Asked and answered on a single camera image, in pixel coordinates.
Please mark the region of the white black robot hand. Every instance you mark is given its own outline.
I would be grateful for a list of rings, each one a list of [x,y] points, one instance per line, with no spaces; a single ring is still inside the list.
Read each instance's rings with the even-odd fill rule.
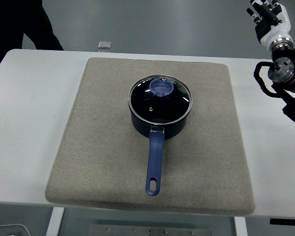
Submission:
[[[289,35],[291,23],[287,10],[277,0],[251,0],[252,9],[247,13],[255,24],[255,33],[260,44],[270,48],[274,42],[286,39],[292,42]]]

